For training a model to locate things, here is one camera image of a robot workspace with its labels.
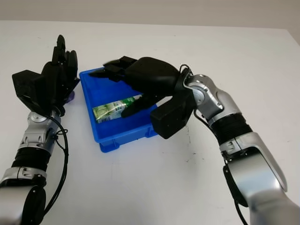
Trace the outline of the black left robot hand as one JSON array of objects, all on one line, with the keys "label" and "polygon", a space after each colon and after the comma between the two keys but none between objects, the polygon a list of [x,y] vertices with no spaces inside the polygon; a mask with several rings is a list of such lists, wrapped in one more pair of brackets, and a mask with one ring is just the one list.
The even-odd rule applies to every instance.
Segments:
[{"label": "black left robot hand", "polygon": [[56,46],[53,48],[52,60],[47,62],[42,70],[46,80],[47,95],[51,107],[62,110],[80,79],[77,76],[78,59],[74,50],[66,50],[65,39],[58,35]]}]

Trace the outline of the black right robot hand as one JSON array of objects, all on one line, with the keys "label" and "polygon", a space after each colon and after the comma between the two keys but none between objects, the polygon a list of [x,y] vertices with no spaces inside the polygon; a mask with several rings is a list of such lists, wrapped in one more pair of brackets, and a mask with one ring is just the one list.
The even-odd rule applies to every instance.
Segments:
[{"label": "black right robot hand", "polygon": [[90,73],[91,77],[123,81],[142,97],[128,106],[122,113],[123,118],[153,106],[161,99],[174,96],[184,90],[183,76],[173,65],[152,57],[133,59],[123,56],[118,60],[105,63],[101,69]]}]

